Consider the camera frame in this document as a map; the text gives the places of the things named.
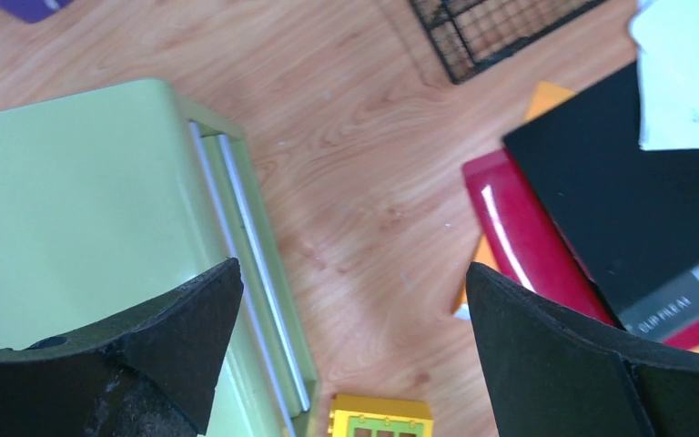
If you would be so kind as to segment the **green drawer cabinet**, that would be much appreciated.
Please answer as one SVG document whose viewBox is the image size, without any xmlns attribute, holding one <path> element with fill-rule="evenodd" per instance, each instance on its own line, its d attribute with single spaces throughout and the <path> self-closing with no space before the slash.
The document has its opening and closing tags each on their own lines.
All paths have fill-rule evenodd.
<svg viewBox="0 0 699 437">
<path fill-rule="evenodd" d="M 237 259 L 208 432 L 311 436 L 319 376 L 242 129 L 138 79 L 0 111 L 0 350 Z"/>
</svg>

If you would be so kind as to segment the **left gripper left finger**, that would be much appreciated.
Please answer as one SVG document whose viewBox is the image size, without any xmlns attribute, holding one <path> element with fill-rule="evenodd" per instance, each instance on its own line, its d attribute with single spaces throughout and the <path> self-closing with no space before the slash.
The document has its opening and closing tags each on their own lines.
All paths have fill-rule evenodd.
<svg viewBox="0 0 699 437">
<path fill-rule="evenodd" d="M 225 259 L 85 327 L 0 350 L 0 436 L 199 436 L 243 296 Z"/>
</svg>

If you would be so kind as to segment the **papers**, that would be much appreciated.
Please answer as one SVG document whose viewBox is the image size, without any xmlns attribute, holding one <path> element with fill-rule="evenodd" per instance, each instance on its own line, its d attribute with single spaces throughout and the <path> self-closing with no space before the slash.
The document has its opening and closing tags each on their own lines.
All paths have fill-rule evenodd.
<svg viewBox="0 0 699 437">
<path fill-rule="evenodd" d="M 628 31 L 637 45 L 641 149 L 699 149 L 699 1 L 640 1 Z"/>
</svg>

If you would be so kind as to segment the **black wire mesh basket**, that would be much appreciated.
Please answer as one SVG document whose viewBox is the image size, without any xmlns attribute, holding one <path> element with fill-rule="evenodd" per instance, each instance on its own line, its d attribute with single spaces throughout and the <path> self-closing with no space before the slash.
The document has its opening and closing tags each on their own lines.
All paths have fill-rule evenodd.
<svg viewBox="0 0 699 437">
<path fill-rule="evenodd" d="M 499 64 L 602 0 L 410 0 L 454 85 Z"/>
</svg>

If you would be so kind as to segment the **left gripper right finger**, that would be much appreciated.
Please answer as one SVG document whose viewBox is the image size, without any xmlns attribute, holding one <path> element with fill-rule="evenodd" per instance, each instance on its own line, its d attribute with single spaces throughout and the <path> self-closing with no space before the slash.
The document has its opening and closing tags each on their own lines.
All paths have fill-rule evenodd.
<svg viewBox="0 0 699 437">
<path fill-rule="evenodd" d="M 502 436 L 699 436 L 699 353 L 632 335 L 472 263 L 471 323 Z"/>
</svg>

